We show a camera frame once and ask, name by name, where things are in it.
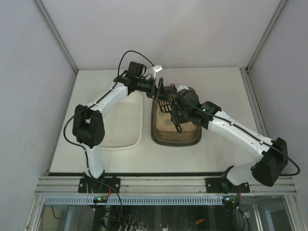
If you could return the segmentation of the black slotted litter scoop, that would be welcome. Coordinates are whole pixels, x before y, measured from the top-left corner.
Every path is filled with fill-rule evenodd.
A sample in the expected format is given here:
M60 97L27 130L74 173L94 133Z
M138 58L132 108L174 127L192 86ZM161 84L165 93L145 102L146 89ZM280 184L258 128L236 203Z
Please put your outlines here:
M182 128L181 128L180 124L175 124L174 123L171 103L167 102L167 101L159 100L158 101L158 105L159 105L160 111L162 113L169 113L170 114L171 122L175 126L175 129L176 129L177 133L182 133Z

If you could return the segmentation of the brown translucent litter box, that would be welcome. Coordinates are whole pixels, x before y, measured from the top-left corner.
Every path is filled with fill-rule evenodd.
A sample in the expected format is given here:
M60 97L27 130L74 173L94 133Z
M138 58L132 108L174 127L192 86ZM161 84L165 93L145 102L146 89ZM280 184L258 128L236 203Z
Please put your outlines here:
M152 140L163 146L192 146L202 138L202 128L187 122L176 127L171 116L171 107L168 103L153 100L151 110L151 137Z

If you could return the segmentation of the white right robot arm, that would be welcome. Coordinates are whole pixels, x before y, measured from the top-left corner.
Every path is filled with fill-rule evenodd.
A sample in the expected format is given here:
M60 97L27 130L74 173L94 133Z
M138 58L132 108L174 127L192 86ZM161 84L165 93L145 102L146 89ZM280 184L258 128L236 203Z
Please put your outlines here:
M250 163L233 164L223 172L220 187L224 193L253 179L268 187L275 184L288 164L285 140L273 140L253 132L211 101L200 103L198 96L185 85L171 84L171 87L174 91L172 113L175 123L192 122L225 137L251 156Z

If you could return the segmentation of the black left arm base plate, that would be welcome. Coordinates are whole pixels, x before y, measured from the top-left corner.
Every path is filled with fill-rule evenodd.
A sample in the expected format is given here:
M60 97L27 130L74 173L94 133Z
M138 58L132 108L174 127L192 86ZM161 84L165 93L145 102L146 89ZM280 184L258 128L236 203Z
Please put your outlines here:
M78 193L119 193L121 179L117 177L102 177L94 179L87 175L79 181Z

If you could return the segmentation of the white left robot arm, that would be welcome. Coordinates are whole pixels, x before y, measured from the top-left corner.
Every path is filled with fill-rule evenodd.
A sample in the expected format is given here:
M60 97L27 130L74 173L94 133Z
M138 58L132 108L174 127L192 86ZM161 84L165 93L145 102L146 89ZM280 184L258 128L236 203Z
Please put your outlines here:
M105 137L104 117L120 101L134 91L146 93L150 99L170 102L170 98L159 79L158 86L154 77L146 79L142 71L125 70L114 79L115 84L103 95L88 105L79 104L75 108L72 133L86 154L85 173L89 177L99 179L104 173L101 163L100 145Z

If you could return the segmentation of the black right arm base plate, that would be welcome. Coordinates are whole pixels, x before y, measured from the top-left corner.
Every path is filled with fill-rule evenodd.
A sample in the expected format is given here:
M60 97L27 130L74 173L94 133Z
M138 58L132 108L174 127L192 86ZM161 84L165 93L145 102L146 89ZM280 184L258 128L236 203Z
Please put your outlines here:
M233 185L227 179L223 178L205 178L205 186L207 193L237 193L239 190L243 193L249 193L250 188L248 183L241 185Z

